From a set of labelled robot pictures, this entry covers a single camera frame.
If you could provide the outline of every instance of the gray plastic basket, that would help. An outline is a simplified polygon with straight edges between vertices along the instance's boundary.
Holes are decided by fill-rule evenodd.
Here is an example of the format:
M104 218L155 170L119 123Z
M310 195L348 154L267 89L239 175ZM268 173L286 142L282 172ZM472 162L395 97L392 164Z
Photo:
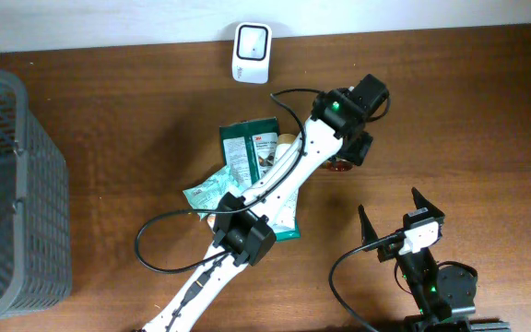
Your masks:
M0 319L59 303L71 283L65 159L0 71Z

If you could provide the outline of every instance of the wooden table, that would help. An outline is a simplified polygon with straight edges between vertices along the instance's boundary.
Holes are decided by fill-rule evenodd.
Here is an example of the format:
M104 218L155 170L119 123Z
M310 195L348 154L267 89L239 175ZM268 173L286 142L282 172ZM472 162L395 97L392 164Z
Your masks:
M231 41L0 54L26 84L30 108L70 170L74 290L50 311L0 322L5 331L119 331L141 327L189 277L145 270L133 254L141 224L187 207L182 190L223 164L218 127L276 116L288 88L333 89L374 73L393 96L368 130L364 165L317 171L301 188L302 237L280 243L237 277L198 331L314 331L356 325L327 285L332 263L360 242L362 203L380 235L414 209L410 188L446 214L438 260L479 273L476 318L531 330L531 25L362 33L274 40L270 82L230 77ZM313 96L284 97L306 119ZM154 263L198 259L211 233L197 216L145 237ZM372 320L417 307L376 254L350 258L336 285Z

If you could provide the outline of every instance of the green package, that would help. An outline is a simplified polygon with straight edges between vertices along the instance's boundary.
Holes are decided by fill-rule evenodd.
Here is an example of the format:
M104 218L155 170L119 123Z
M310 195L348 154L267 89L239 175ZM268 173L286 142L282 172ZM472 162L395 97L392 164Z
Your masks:
M220 128L222 155L230 166L233 178L243 190L261 179L274 165L278 136L279 127L275 117ZM294 229L269 225L276 233L278 242L301 237L296 220Z

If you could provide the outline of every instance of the robotic arm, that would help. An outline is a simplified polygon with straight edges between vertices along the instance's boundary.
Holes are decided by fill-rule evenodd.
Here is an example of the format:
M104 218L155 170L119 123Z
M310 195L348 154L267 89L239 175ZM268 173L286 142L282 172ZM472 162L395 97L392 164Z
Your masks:
M240 197L226 194L218 203L218 211L241 211L217 214L214 241L205 258L227 253L198 267L169 305L141 331L191 330L227 283L249 265L257 264L271 249L276 235L268 222L276 220L289 196L319 165L335 155L358 166L363 163L372 143L364 126L388 98L384 83L372 75L356 88L320 93L304 125L305 137L299 135L265 177Z
M436 263L430 247L442 238L445 215L421 193L413 188L416 210L403 216L403 228L379 239L364 207L359 206L362 246L341 256L331 269L329 286L339 302L357 318L359 317L338 295L333 285L333 272L337 265L349 255L358 251L376 250L378 260L396 260L409 291L419 308L419 315L405 318L399 332L511 332L510 325L501 321L471 322L468 316L475 309L477 294L477 271L468 265L445 261Z

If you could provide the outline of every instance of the snack package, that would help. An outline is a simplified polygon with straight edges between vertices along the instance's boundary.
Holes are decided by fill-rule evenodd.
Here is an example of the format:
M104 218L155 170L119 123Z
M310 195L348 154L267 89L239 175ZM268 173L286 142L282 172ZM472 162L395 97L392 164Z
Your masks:
M220 128L222 154L232 176L249 188L274 165L279 127L276 118L252 120Z
M277 154L278 135L276 118L252 120L220 128L224 160L230 165L232 176L242 190L261 179L274 165L276 157L282 156L283 152L279 156ZM297 195L298 193L289 199L275 220L267 223L274 230L278 242L301 237L295 217ZM207 221L208 224L214 224L212 216Z
M274 163L276 163L286 151L290 148L296 137L290 134L282 134L277 138L276 156ZM279 214L269 226L276 233L276 240L278 242L297 239L301 237L299 231L299 224L296 221L296 206L299 200L299 191L295 191L290 195Z
M241 186L232 176L229 165L212 174L203 184L184 190L183 194L192 208L217 208L218 202L227 192L237 197L242 192ZM207 213L198 215L202 219Z

